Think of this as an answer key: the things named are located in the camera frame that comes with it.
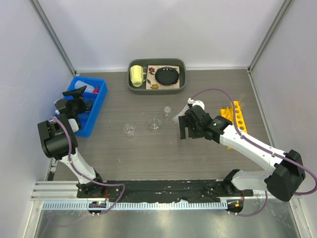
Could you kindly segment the bundle of plastic pipettes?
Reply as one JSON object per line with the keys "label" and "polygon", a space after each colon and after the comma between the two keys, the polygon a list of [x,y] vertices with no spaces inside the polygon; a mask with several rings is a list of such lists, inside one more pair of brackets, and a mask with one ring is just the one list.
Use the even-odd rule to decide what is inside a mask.
{"label": "bundle of plastic pipettes", "polygon": [[179,117],[184,116],[185,112],[189,109],[188,104],[184,106],[184,108],[173,118],[175,124],[179,124]]}

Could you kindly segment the white wash bottle red cap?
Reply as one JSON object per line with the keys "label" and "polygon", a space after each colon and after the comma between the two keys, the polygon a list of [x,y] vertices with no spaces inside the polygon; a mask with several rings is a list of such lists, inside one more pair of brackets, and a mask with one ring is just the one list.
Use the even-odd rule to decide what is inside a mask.
{"label": "white wash bottle red cap", "polygon": [[85,92],[87,93],[94,93],[94,94],[98,94],[99,93],[99,88],[98,86],[93,86],[92,84],[88,84],[84,81],[78,80],[76,81],[76,83],[74,84],[74,89],[79,89],[81,87],[86,87]]}

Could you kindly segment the small glass erlenmeyer flask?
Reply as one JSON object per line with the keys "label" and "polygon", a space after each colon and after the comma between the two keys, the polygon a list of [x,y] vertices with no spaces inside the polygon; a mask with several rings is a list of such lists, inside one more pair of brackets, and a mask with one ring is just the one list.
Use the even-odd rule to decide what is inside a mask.
{"label": "small glass erlenmeyer flask", "polygon": [[163,109],[163,116],[165,120],[170,120],[171,118],[171,107],[165,106]]}

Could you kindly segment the blue divided plastic bin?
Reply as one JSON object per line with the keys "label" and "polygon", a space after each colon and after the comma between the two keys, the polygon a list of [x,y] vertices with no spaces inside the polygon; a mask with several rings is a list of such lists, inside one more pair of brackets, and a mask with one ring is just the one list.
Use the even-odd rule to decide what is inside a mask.
{"label": "blue divided plastic bin", "polygon": [[[76,81],[81,80],[88,84],[92,84],[93,86],[98,86],[99,93],[83,93],[84,101],[87,102],[89,100],[93,100],[93,106],[90,112],[85,112],[78,115],[79,122],[80,122],[80,129],[75,134],[81,137],[89,137],[93,131],[93,128],[95,126],[96,120],[98,118],[99,112],[102,108],[103,102],[106,98],[108,88],[106,85],[106,81],[99,78],[91,78],[91,77],[85,77],[85,76],[75,76],[70,85],[68,86],[67,91],[75,90],[74,84]],[[68,99],[72,100],[75,99],[72,96],[63,96],[62,99]]]}

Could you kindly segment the small glass beaker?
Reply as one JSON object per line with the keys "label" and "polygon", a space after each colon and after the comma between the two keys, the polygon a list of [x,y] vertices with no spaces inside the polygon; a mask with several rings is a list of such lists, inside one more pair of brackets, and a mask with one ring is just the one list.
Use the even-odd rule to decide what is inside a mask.
{"label": "small glass beaker", "polygon": [[156,132],[158,130],[160,130],[161,128],[161,120],[157,117],[152,117],[148,120],[148,124],[147,124],[147,127],[150,131],[152,132]]}

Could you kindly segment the yellow test tube rack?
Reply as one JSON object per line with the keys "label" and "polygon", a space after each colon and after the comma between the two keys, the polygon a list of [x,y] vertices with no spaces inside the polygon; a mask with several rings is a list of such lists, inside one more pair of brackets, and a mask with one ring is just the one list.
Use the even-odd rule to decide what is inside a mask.
{"label": "yellow test tube rack", "polygon": [[246,124],[244,121],[244,117],[241,110],[241,105],[239,101],[233,101],[233,104],[231,104],[230,107],[226,107],[225,109],[220,109],[220,115],[224,117],[225,119],[228,119],[232,122],[232,126],[230,127],[231,132],[235,133],[235,136],[237,137],[239,134],[235,128],[235,125],[237,125],[237,128],[240,132],[247,133]]}

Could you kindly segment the tiny glass beaker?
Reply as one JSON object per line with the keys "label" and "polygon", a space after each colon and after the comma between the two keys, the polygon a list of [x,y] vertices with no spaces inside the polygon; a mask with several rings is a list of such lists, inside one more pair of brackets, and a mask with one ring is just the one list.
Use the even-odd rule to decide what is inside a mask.
{"label": "tiny glass beaker", "polygon": [[127,136],[129,136],[129,137],[134,136],[135,129],[136,129],[135,125],[130,124],[130,123],[127,123],[127,124],[123,127],[124,133],[125,133]]}

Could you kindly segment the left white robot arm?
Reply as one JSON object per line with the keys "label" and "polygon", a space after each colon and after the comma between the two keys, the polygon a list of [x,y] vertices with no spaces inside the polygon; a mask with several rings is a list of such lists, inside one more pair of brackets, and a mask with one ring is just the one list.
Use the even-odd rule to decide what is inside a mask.
{"label": "left white robot arm", "polygon": [[106,186],[97,171],[90,166],[78,151],[75,133],[82,128],[79,115],[90,112],[93,101],[85,101],[86,86],[63,92],[62,98],[54,105],[55,115],[51,120],[38,123],[40,143],[44,154],[65,164],[77,177],[80,195],[99,198],[105,193]]}

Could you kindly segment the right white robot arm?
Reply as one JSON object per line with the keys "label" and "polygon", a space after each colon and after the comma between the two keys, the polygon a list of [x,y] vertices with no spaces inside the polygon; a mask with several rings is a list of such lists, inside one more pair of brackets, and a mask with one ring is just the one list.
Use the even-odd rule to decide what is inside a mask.
{"label": "right white robot arm", "polygon": [[178,123],[181,139],[189,136],[192,139],[214,141],[238,151],[262,168],[259,172],[233,170],[223,184],[225,193],[230,196],[246,189],[262,190],[287,202],[306,177],[298,152],[284,152],[254,137],[248,137],[228,119],[222,116],[211,118],[201,106],[190,107],[179,116]]}

